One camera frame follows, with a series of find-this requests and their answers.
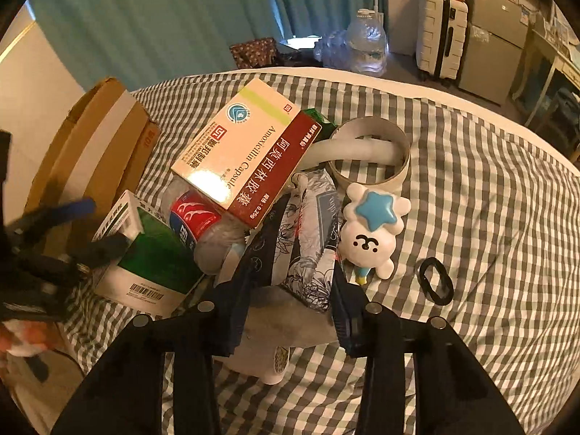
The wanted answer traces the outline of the dark floral bag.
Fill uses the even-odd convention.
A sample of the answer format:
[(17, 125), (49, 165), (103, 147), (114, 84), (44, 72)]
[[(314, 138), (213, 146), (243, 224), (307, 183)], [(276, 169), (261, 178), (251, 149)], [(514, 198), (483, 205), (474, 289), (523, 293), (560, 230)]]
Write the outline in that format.
[(230, 53), (238, 69), (278, 67), (282, 59), (272, 37), (232, 44)]

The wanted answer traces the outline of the grey white sock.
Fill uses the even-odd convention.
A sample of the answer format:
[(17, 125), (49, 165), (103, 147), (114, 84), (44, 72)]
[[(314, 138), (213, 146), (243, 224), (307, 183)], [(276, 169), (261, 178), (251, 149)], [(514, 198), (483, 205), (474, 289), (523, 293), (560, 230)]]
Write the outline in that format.
[(279, 287), (257, 288), (251, 294), (240, 345), (232, 356), (216, 360), (232, 371), (275, 385), (283, 379), (291, 349), (336, 341), (328, 311), (312, 310)]

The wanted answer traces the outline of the large clear water jug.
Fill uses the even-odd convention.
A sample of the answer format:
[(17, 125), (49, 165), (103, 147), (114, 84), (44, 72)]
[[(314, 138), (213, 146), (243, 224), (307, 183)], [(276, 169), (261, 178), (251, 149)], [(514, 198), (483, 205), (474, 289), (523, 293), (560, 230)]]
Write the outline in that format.
[(384, 75), (387, 65), (387, 37), (376, 12), (359, 9), (347, 28), (345, 40), (351, 72), (378, 78)]

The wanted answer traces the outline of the floral tissue pack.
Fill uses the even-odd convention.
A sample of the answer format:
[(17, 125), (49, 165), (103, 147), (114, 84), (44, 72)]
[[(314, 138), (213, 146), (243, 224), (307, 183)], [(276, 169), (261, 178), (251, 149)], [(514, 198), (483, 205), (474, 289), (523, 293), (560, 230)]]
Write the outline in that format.
[(318, 312), (329, 307), (340, 201), (324, 169), (292, 178), (275, 242), (271, 284)]

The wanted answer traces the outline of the green granule sachet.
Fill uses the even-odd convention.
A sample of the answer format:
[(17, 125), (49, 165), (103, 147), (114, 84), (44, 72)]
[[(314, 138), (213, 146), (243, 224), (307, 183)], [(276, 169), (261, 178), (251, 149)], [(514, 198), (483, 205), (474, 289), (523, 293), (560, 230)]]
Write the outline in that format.
[(329, 121), (323, 114), (319, 113), (316, 108), (308, 108), (304, 113), (316, 121), (320, 126), (320, 133), (316, 136), (316, 142), (329, 140), (334, 131), (337, 129), (335, 123)]

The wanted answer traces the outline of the grey mini fridge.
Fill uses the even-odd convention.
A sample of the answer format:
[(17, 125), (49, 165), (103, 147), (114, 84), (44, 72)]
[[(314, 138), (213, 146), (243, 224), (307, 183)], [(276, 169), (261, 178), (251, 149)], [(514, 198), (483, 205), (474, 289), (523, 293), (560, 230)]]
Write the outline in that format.
[(468, 0), (468, 29), (458, 87), (497, 105), (514, 81), (528, 26), (510, 0)]

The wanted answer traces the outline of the white suitcase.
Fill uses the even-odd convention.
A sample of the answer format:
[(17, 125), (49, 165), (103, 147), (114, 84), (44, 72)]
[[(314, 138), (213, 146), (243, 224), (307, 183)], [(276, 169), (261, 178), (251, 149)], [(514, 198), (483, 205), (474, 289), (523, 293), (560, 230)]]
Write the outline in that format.
[(441, 80), (456, 80), (468, 26), (463, 0), (418, 0), (415, 50), (420, 71)]

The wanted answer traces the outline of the green white medicine box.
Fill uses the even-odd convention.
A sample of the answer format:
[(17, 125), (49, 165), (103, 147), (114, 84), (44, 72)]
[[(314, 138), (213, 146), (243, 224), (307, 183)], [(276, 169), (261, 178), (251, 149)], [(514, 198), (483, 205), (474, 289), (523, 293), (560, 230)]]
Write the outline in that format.
[(116, 233), (129, 241), (129, 247), (122, 257), (94, 271), (94, 293), (140, 312), (170, 316), (202, 281), (193, 253), (131, 191), (120, 195), (94, 238)]

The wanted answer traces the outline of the white dressing table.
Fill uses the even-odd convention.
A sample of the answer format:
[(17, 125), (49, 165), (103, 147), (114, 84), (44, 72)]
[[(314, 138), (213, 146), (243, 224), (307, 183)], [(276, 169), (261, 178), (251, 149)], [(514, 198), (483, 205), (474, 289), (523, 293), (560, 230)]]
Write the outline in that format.
[(548, 16), (530, 19), (522, 60), (511, 100), (521, 112), (526, 128), (540, 127), (555, 101), (555, 78), (562, 78), (579, 91), (579, 37), (555, 0)]

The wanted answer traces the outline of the teal curtain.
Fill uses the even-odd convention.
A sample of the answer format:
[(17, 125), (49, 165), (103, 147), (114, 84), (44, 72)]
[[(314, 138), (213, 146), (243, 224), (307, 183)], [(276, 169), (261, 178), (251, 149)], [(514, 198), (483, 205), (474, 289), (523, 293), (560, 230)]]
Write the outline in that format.
[(386, 0), (29, 0), (83, 88), (114, 76), (131, 90), (235, 66), (233, 44), (324, 36)]

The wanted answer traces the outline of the brown cardboard box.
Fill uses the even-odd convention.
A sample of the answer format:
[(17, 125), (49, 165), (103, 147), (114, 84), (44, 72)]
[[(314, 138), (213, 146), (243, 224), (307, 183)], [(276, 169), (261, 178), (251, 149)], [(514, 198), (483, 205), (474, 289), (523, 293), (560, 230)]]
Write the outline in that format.
[(95, 211), (73, 223), (89, 238), (124, 191), (134, 192), (160, 130), (123, 83), (101, 80), (72, 107), (32, 181), (26, 212), (91, 198)]

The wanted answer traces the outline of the amoxicillin capsule medicine box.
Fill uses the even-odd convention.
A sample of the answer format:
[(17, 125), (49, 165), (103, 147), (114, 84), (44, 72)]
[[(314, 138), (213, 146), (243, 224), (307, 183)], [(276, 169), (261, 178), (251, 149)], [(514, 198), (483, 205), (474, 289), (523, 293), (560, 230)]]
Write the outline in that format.
[(189, 142), (171, 170), (254, 228), (321, 129), (298, 105), (254, 78)]

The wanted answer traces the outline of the white plush star toy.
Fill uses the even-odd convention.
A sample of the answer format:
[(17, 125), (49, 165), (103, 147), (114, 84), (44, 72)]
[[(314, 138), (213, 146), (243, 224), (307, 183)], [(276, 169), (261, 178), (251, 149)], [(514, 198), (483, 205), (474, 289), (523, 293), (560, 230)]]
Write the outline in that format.
[(340, 256), (355, 267), (355, 280), (366, 285), (370, 272), (387, 280), (394, 270), (391, 259), (396, 238), (404, 229), (403, 217), (411, 201), (392, 192), (353, 183), (347, 187), (350, 202), (343, 208)]

